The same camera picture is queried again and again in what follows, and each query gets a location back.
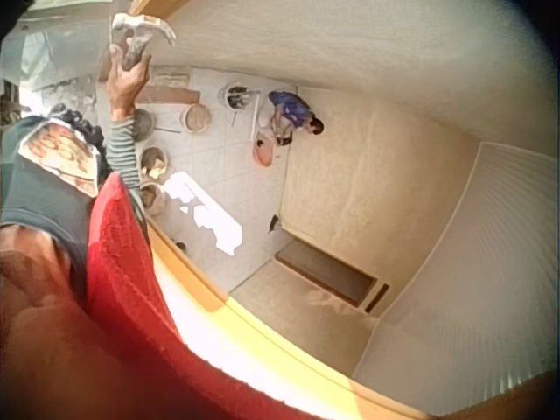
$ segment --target white tile wall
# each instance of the white tile wall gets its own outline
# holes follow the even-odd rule
[[[201,103],[212,113],[211,126],[200,134],[187,133],[179,122],[183,105],[146,104],[143,107],[156,116],[157,127],[180,133],[156,130],[152,139],[138,147],[138,153],[151,144],[165,148],[170,175],[188,173],[241,225],[242,243],[228,255],[216,248],[214,231],[194,221],[193,208],[199,201],[185,205],[169,198],[165,211],[155,218],[174,241],[185,243],[192,260],[224,291],[231,291],[291,241],[284,231],[268,233],[270,219],[280,209],[289,147],[275,150],[271,167],[256,165],[250,138],[254,107],[235,116],[218,100],[218,91],[236,81],[261,90],[260,103],[274,89],[295,92],[295,87],[274,80],[195,68],[190,89],[200,91]]]

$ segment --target red blanket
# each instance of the red blanket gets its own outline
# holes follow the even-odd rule
[[[185,418],[311,419],[224,374],[188,350],[154,274],[128,192],[112,174],[95,201],[87,261],[87,311],[122,359],[165,389]]]

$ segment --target red cloth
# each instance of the red cloth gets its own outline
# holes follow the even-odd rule
[[[143,377],[157,378],[176,393],[185,418],[316,418],[224,374],[186,347],[159,289],[128,192],[116,174],[109,176],[92,212],[87,311],[125,360],[143,369]]]

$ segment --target hand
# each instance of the hand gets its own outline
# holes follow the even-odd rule
[[[111,103],[111,119],[122,120],[134,115],[134,102],[140,91],[150,79],[151,54],[144,53],[140,62],[130,69],[123,70],[123,49],[116,44],[109,48],[111,71],[107,80],[107,92]]]

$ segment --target purple shirt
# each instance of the purple shirt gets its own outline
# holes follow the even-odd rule
[[[305,119],[315,116],[311,107],[296,94],[273,91],[269,93],[269,99],[275,107],[282,105],[282,116],[296,128],[303,126]]]

